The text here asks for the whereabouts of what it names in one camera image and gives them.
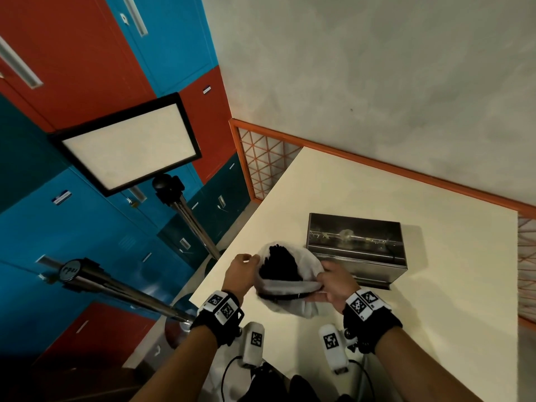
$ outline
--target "white table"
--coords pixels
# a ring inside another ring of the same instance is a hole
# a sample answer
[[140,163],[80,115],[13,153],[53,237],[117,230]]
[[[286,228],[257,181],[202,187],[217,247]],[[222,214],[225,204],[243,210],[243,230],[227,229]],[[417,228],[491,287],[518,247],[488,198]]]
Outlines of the white table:
[[[311,212],[400,222],[408,271],[377,292],[410,336],[480,398],[516,400],[517,213],[488,202],[303,148],[191,301],[200,306],[221,288],[237,253],[276,240],[305,245]],[[300,374],[320,393],[348,392],[352,381],[329,371],[320,347],[320,326],[342,326],[325,306],[310,320],[278,314],[252,289],[243,324],[264,325],[264,358],[286,376]]]

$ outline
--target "hand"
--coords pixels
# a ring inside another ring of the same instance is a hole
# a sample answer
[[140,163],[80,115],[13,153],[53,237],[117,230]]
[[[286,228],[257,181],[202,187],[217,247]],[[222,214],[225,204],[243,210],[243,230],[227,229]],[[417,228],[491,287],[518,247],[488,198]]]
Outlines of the hand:
[[238,298],[240,306],[244,296],[255,282],[256,267],[260,256],[250,254],[238,254],[225,272],[224,284],[221,290],[228,290]]
[[343,313],[348,299],[353,292],[361,287],[341,265],[332,261],[322,261],[325,272],[320,272],[316,280],[323,287],[320,291],[314,292],[305,298],[306,302],[329,302],[335,310]]

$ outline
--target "white cloth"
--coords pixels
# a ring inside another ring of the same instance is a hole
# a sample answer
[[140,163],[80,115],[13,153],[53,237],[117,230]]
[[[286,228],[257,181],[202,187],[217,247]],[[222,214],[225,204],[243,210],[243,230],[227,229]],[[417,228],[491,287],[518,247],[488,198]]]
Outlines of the white cloth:
[[[264,265],[266,258],[270,256],[270,247],[280,245],[285,247],[287,251],[294,257],[298,266],[298,274],[303,278],[303,281],[278,281],[271,279],[262,279],[259,275],[260,267]],[[306,248],[297,247],[296,245],[285,242],[273,242],[266,244],[258,252],[260,262],[257,267],[257,276],[255,281],[255,289],[257,293],[265,293],[269,295],[293,295],[298,293],[308,293],[319,290],[322,284],[316,281],[316,276],[320,272],[324,272],[322,264],[311,251]],[[289,312],[293,315],[311,318],[318,315],[318,307],[314,302],[305,302],[304,299],[294,299],[288,301],[269,301],[261,299],[266,306],[277,312]]]

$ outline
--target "wristband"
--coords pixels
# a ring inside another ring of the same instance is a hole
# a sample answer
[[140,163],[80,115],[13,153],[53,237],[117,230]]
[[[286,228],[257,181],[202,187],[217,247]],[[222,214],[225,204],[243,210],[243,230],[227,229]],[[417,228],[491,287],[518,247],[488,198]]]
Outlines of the wristband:
[[358,338],[362,354],[374,353],[382,336],[402,323],[391,312],[391,306],[369,289],[360,289],[346,300],[344,327]]
[[230,346],[240,334],[239,324],[244,318],[238,305],[238,298],[233,293],[217,290],[199,308],[190,329],[207,326],[214,333],[218,347]]

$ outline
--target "metal container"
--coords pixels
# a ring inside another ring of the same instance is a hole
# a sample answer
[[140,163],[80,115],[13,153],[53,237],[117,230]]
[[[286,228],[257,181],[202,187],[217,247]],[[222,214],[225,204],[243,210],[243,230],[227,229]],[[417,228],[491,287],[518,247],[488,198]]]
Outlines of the metal container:
[[389,289],[407,271],[400,223],[330,214],[309,214],[307,249],[334,259],[359,284]]

